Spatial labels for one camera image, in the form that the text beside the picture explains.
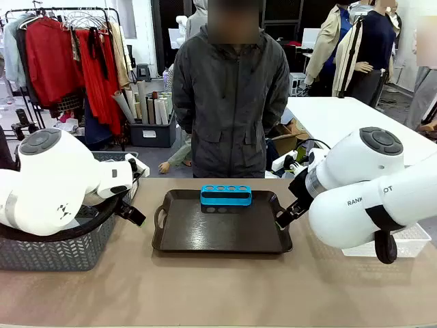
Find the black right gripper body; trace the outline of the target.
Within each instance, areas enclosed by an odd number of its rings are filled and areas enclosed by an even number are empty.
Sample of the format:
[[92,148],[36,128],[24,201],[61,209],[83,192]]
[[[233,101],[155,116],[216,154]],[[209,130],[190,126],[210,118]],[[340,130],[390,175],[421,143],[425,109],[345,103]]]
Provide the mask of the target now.
[[298,206],[310,206],[313,201],[313,197],[308,192],[305,184],[307,174],[308,169],[303,169],[299,174],[295,175],[288,187],[296,198],[294,203]]

